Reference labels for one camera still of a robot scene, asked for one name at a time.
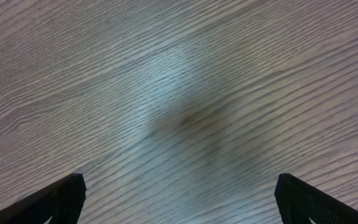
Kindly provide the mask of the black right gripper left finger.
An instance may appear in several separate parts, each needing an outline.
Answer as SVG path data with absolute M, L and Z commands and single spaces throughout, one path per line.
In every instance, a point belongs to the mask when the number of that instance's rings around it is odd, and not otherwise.
M 82 174 L 70 174 L 0 210 L 0 224 L 76 224 L 86 199 Z

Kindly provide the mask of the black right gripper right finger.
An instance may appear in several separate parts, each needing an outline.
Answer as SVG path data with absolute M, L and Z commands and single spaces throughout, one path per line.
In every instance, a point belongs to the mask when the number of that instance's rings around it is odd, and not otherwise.
M 358 224 L 358 211 L 291 174 L 280 174 L 275 199 L 284 224 Z

